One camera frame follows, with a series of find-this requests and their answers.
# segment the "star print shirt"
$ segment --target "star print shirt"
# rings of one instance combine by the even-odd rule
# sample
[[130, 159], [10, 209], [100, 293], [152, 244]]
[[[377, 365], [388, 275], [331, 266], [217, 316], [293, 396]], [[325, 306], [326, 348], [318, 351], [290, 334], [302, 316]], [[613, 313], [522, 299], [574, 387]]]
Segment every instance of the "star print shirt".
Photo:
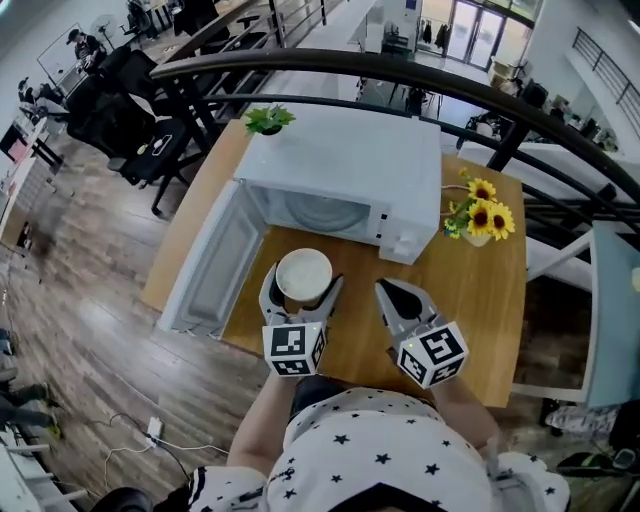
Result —
[[194, 474], [194, 512], [401, 510], [564, 512], [569, 488], [539, 458], [489, 462], [428, 405], [355, 388], [314, 404], [287, 428], [269, 478], [249, 468]]

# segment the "power adapter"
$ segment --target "power adapter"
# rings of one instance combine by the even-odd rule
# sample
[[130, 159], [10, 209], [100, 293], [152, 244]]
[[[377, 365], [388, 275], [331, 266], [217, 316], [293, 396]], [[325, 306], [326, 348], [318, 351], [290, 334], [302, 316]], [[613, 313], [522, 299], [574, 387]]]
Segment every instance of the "power adapter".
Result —
[[163, 428], [164, 423], [162, 423], [160, 418], [152, 416], [149, 420], [149, 426], [147, 427], [147, 443], [149, 446], [155, 446], [157, 444], [157, 439], [160, 439], [162, 436]]

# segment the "table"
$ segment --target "table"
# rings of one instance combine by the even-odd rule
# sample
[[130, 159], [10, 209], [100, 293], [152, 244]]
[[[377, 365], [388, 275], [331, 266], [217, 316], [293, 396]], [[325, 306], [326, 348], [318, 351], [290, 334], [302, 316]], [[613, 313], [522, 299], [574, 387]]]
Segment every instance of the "table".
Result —
[[[438, 233], [411, 266], [379, 259], [377, 248], [304, 231], [271, 227], [236, 301], [222, 338], [262, 355], [264, 322], [258, 293], [275, 261], [301, 247], [325, 253], [345, 285], [329, 323], [329, 345], [320, 372], [353, 384], [428, 395], [400, 373], [386, 354], [391, 335], [382, 324], [374, 282], [395, 277], [427, 290], [444, 315], [455, 320], [470, 349], [463, 380], [487, 406], [507, 405], [515, 372], [524, 314], [526, 237], [524, 202], [518, 180], [485, 167], [443, 156], [443, 184], [460, 184], [458, 170], [489, 179], [513, 214], [517, 232], [482, 248]], [[447, 191], [455, 194], [458, 191]]]
[[20, 137], [20, 141], [27, 146], [24, 158], [26, 159], [29, 156], [29, 152], [33, 150], [36, 155], [42, 158], [51, 167], [62, 165], [64, 163], [64, 159], [57, 155], [42, 139], [46, 126], [47, 119], [40, 119], [27, 139]]

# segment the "microwave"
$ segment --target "microwave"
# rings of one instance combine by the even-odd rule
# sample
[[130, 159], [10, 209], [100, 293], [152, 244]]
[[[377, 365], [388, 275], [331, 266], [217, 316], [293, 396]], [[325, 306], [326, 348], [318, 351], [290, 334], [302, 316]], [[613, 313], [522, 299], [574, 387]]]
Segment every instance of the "microwave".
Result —
[[158, 326], [218, 336], [269, 226], [379, 247], [411, 265], [438, 230], [440, 128], [418, 119], [294, 104], [254, 135], [179, 272]]

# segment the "glass door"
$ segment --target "glass door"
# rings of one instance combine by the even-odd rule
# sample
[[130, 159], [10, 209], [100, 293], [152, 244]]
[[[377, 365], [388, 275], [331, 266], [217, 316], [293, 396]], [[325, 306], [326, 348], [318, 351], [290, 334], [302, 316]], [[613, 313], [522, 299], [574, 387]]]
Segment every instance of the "glass door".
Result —
[[489, 69], [502, 37], [505, 17], [457, 0], [451, 20], [447, 57], [483, 70]]
[[449, 46], [447, 47], [447, 57], [463, 62], [466, 61], [479, 10], [478, 7], [466, 2], [461, 2], [460, 0], [456, 2], [451, 24], [451, 35], [449, 36]]
[[496, 42], [504, 25], [504, 17], [490, 11], [482, 11], [476, 37], [469, 55], [469, 64], [488, 69], [491, 56], [497, 50]]

